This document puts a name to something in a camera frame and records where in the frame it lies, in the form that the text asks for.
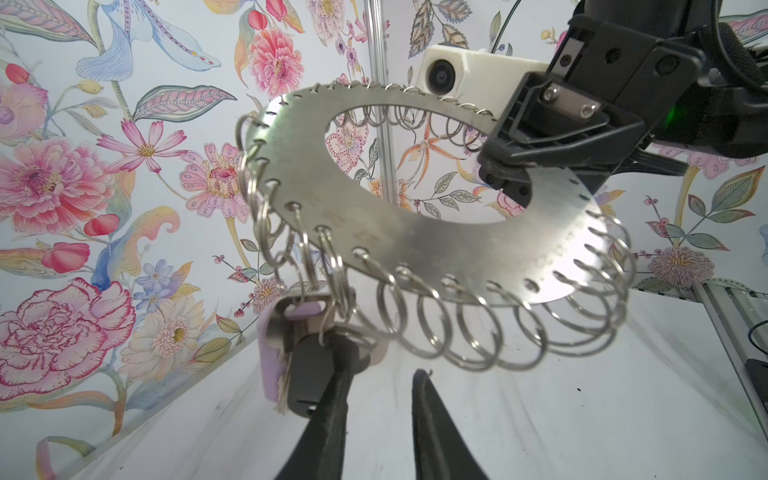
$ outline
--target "yellow bud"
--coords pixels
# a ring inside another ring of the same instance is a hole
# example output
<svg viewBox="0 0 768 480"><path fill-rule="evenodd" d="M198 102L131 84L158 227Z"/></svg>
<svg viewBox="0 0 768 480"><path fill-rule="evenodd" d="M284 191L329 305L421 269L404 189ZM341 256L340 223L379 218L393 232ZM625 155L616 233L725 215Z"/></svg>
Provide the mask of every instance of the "yellow bud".
<svg viewBox="0 0 768 480"><path fill-rule="evenodd" d="M84 105L83 110L87 111L91 118L100 118L107 114L107 111L98 105Z"/></svg>
<svg viewBox="0 0 768 480"><path fill-rule="evenodd" d="M97 82L93 80L83 80L80 83L78 83L78 88L80 88L82 91L84 91L87 94L97 94L98 92L104 90L104 87L99 85Z"/></svg>

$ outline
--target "silver key holder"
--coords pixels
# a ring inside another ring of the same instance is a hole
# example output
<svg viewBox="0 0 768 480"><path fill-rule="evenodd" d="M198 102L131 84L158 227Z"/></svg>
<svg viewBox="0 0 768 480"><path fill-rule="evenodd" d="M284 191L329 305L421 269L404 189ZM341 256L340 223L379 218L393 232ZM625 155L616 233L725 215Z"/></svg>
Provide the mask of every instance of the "silver key holder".
<svg viewBox="0 0 768 480"><path fill-rule="evenodd" d="M363 119L358 121L353 111L360 108ZM415 121L404 118L406 108L418 112ZM406 212L365 192L336 166L326 149L325 133L332 122L372 127L387 122L411 131L429 122L435 131L428 112L453 119L458 127L446 121L445 136L470 151L479 150L480 145L468 141L465 126L487 134L496 122L490 111L454 98L440 98L415 87L359 82L316 84L275 98L256 118L241 118L237 125L238 148L244 152L240 190L250 206L265 260L276 271L289 263L300 282L306 278L308 290L316 291L318 274L310 260L310 244L315 245L328 259L323 272L341 319L349 322L356 317L366 331L395 339L422 358L443 356L473 371L494 365L523 370L537 365L547 351L585 356L603 350L626 316L634 256L627 231L618 220L602 214L571 170L528 168L534 194L520 217L499 223L449 223ZM243 141L240 133L246 121L250 126ZM271 213L282 219L274 231ZM273 254L265 248L267 241L286 224L286 248ZM301 261L292 256L295 241ZM384 329L374 326L357 305L357 293L346 277L348 267L379 281L376 299ZM395 300L397 322L384 301L387 290ZM431 350L406 338L409 312L404 291L419 296L416 317ZM582 306L578 295L593 297L602 311ZM590 326L553 311L549 303L563 298L591 321ZM436 333L427 321L427 299L436 301L442 312L441 332ZM468 358L452 348L454 322L446 303L455 304L455 323L476 356ZM541 307L535 310L532 304ZM490 316L495 330L488 348L472 334L464 305L479 305ZM518 363L501 358L504 326L492 306L514 310L517 326L538 347L535 359ZM532 322L521 321L521 310ZM580 337L549 339L537 313L541 311Z"/></svg>

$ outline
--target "center hole of metal plate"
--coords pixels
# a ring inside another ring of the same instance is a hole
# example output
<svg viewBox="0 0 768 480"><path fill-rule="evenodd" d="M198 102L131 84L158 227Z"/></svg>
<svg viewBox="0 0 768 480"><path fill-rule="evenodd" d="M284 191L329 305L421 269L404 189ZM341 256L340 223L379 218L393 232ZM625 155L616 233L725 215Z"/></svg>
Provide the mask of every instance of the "center hole of metal plate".
<svg viewBox="0 0 768 480"><path fill-rule="evenodd" d="M380 115L379 120L376 112L375 107L357 108L331 120L326 148L351 181L384 201L384 165L376 124L385 118ZM477 156L484 134L415 108L390 106L386 117L396 167L394 193L400 208L453 223L496 223L524 213L521 204L481 178ZM530 182L519 182L515 188L530 201L534 190Z"/></svg>

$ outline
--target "orange starfish-shaped flower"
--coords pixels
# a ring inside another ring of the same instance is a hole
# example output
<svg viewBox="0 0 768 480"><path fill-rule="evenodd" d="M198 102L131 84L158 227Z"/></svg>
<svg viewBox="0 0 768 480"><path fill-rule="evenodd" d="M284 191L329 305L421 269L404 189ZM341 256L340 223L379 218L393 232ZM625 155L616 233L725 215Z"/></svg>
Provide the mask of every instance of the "orange starfish-shaped flower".
<svg viewBox="0 0 768 480"><path fill-rule="evenodd" d="M427 169L429 168L429 151L434 151L438 154L443 155L444 157L451 158L453 160L464 160L463 158L454 157L447 151L441 149L437 145L435 145L438 141L443 140L440 137L434 137L430 138L429 136L432 134L432 129L429 128L429 122L432 119L432 114L428 114L427 120L425 123L426 127L424 128L424 140L421 143L418 143L414 145L413 147L410 147L404 154L402 154L402 158L400 159L400 165L397 166L399 169L402 164L406 161L406 157L409 155L411 156L411 161L415 161L416 158L419 159L419 168L421 167L421 163L424 163L424 171L422 172L422 176L419 178L419 181L416 182L416 186L418 186L421 181L424 179L424 176L427 174Z"/></svg>

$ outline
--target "white camera housing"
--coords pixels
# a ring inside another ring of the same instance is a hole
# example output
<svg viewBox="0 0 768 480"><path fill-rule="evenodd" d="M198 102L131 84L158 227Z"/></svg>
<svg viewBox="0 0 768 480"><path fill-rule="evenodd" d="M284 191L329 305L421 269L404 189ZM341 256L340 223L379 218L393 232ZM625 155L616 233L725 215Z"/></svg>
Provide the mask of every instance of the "white camera housing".
<svg viewBox="0 0 768 480"><path fill-rule="evenodd" d="M445 60L456 72L455 83L448 93L438 93L429 87L429 69L438 60ZM434 45L424 52L415 86L440 96L448 95L462 103L471 103L500 115L529 71L546 71L549 63L527 58L492 55L484 51Z"/></svg>

